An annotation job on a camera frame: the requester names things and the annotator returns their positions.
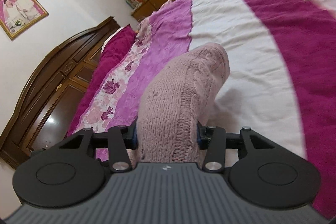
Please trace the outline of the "pink knitted sweater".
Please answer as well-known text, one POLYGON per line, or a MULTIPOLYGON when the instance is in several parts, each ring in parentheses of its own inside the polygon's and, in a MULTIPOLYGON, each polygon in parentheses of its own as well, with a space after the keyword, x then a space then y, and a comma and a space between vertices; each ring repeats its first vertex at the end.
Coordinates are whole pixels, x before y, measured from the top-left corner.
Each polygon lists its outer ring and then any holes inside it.
POLYGON ((139 162, 196 162, 205 153, 197 143, 198 124, 206 125, 215 97, 230 75, 225 49, 207 43, 171 59, 141 96, 136 131, 139 162))

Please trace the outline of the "dark wooden headboard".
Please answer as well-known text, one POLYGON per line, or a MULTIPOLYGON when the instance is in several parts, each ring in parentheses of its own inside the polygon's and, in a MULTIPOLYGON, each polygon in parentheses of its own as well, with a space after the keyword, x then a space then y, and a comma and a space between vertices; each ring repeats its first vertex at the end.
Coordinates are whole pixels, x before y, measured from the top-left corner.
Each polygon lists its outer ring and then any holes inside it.
POLYGON ((55 47, 34 70, 1 135, 1 158, 13 168, 35 150, 62 141, 98 65, 105 40, 119 28, 110 16, 55 47))

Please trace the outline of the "magenta pillow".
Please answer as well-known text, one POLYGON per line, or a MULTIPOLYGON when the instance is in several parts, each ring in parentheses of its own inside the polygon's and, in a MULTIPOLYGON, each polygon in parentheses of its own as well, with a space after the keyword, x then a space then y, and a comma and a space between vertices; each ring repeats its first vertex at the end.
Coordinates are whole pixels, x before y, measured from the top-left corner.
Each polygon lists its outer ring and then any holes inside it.
POLYGON ((98 65, 94 70, 89 87, 81 99, 75 116, 68 128, 66 137, 71 136, 80 122, 80 117, 86 112, 90 106, 92 99, 97 91, 101 89, 101 83, 107 74, 118 65, 126 54, 130 51, 137 33, 130 25, 120 27, 115 33, 110 35, 101 48, 101 55, 98 65))

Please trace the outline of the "striped magenta white bedspread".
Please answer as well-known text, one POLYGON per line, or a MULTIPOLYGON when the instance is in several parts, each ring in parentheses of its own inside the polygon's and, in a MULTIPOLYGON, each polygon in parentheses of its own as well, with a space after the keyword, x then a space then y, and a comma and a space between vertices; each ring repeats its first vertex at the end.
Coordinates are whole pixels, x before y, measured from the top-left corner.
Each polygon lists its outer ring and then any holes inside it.
POLYGON ((250 125, 308 159, 322 178, 314 207, 335 215, 335 0, 167 1, 136 33, 76 131, 131 124, 143 91, 172 58, 218 43, 231 74, 207 124, 250 125))

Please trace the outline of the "framed wedding photo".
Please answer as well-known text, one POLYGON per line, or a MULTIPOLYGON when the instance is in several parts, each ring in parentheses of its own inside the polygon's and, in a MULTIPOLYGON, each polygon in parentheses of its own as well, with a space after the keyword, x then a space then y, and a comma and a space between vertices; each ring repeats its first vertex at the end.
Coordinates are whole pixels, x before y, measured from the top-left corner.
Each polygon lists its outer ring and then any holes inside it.
POLYGON ((1 27, 11 40, 48 15, 37 0, 1 0, 1 27))

